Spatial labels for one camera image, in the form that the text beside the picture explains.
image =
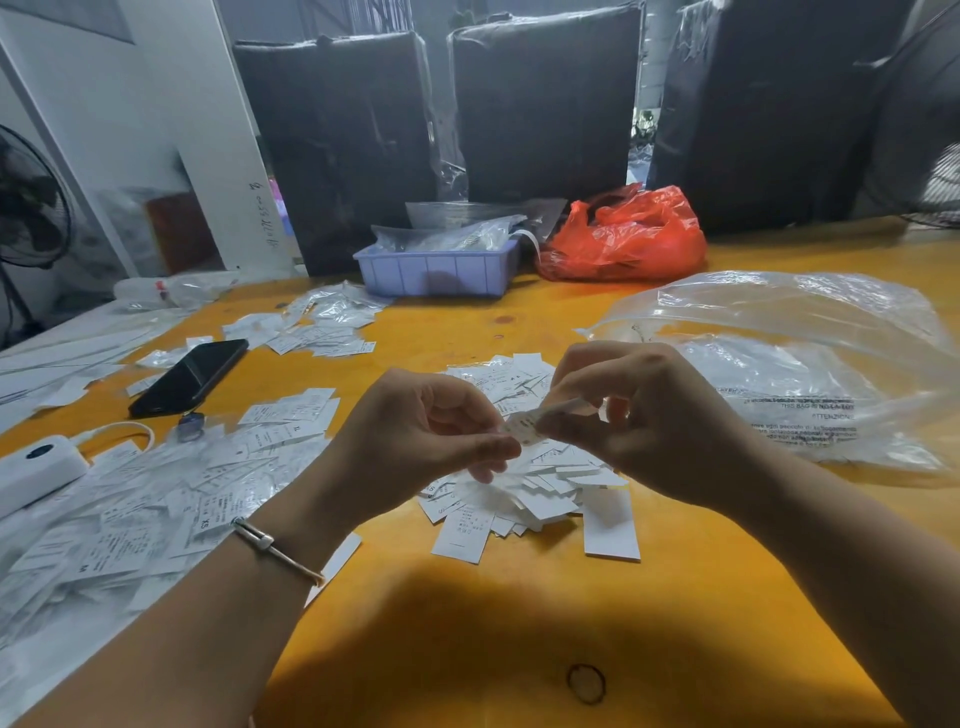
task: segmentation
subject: wooden tabletop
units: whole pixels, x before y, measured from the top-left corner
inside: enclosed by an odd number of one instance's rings
[[[755,235],[713,245],[711,270],[856,272],[920,289],[960,334],[960,237],[903,242],[885,224]],[[272,311],[306,280],[249,286],[159,337],[222,334]],[[341,359],[250,352],[204,412],[242,413],[306,387],[336,387],[331,431],[388,367],[437,372],[495,354],[541,352],[556,363],[636,284],[515,280],[498,302],[403,301],[363,333],[376,350]],[[135,360],[142,352],[131,357]],[[121,372],[80,402],[0,437],[0,453],[54,432],[125,419]],[[160,430],[176,418],[155,421]],[[960,440],[941,425],[938,444]],[[107,438],[90,452],[115,443]],[[952,474],[838,469],[907,518],[960,546]],[[576,519],[490,537],[473,566],[430,555],[440,526],[414,502],[366,523],[363,545],[306,610],[256,711],[271,726],[889,726],[900,721],[783,567],[733,523],[632,485],[642,564],[587,558]],[[596,667],[598,705],[567,673]]]

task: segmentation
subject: finger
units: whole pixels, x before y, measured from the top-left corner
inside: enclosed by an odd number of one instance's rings
[[[588,367],[590,364],[619,359],[621,356],[633,353],[637,346],[638,344],[626,344],[622,341],[590,341],[586,344],[574,344],[566,350],[564,358],[557,365],[550,387],[555,387],[571,372]]]
[[[472,465],[467,471],[478,483],[489,485],[493,482],[493,471],[485,465]]]
[[[575,400],[590,402],[618,397],[629,400],[636,391],[638,371],[633,357],[601,361],[565,376],[550,390],[543,404]]]
[[[470,415],[460,409],[440,409],[434,407],[427,413],[430,429],[438,435],[472,435],[489,429],[475,422]]]
[[[496,407],[469,382],[449,375],[417,375],[417,382],[429,418],[442,417],[444,410],[458,410],[480,431],[503,425]]]
[[[630,412],[630,403],[620,397],[607,399],[607,422],[614,427],[622,428],[627,424],[627,414]]]
[[[611,449],[614,430],[596,415],[550,414],[537,422],[537,430],[553,440],[575,445],[605,463],[615,465]]]
[[[428,447],[444,473],[483,463],[513,460],[520,455],[520,443],[515,438],[496,432],[435,437]]]

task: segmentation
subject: orange plastic bag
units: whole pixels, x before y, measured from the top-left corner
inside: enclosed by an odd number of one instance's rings
[[[675,280],[702,270],[706,260],[707,239],[679,187],[628,184],[573,203],[537,268],[549,280]]]

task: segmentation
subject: plastic tray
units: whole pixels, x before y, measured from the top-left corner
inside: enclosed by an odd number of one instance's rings
[[[371,245],[353,257],[367,290],[378,296],[500,298],[516,275],[519,247],[513,238],[498,251],[389,253]]]

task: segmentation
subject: hand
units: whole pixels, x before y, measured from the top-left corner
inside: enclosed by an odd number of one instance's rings
[[[324,484],[326,507],[353,528],[464,468],[490,482],[520,455],[516,439],[493,432],[502,423],[461,379],[392,369],[360,398],[310,469]]]
[[[544,404],[607,400],[596,415],[545,417],[537,429],[585,449],[665,496],[721,512],[749,497],[752,459],[776,449],[675,349],[598,341],[571,347]]]

